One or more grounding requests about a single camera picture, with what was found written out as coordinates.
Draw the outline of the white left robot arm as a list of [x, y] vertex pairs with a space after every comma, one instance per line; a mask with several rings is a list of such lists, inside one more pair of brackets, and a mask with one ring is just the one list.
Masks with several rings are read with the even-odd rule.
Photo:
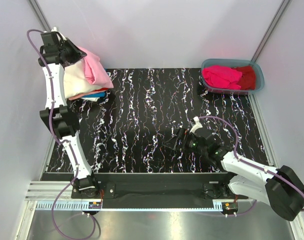
[[39, 112], [40, 118], [68, 155], [73, 169], [73, 191], [95, 198], [100, 186], [80, 143], [78, 116], [69, 109], [64, 90], [65, 68], [87, 54], [55, 29], [41, 33], [41, 39], [38, 63], [46, 80], [46, 103]]

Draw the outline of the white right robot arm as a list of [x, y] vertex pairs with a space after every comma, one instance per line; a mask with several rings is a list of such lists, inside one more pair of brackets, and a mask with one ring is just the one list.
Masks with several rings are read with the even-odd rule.
[[290, 222], [304, 212], [304, 184], [292, 168], [286, 165], [276, 168], [245, 158], [235, 149], [218, 144], [211, 133], [201, 134], [202, 128], [199, 118], [195, 117], [192, 127], [179, 127], [165, 147], [200, 155], [211, 165], [233, 174], [219, 185], [224, 198], [250, 197], [270, 206], [279, 217]]

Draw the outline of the light pink t-shirt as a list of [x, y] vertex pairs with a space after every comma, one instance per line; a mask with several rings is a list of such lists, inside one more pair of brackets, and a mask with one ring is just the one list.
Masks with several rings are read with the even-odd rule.
[[83, 47], [79, 46], [78, 48], [86, 53], [86, 56], [83, 58], [83, 72], [86, 80], [92, 85], [112, 89], [114, 85], [106, 70], [102, 66], [101, 59]]

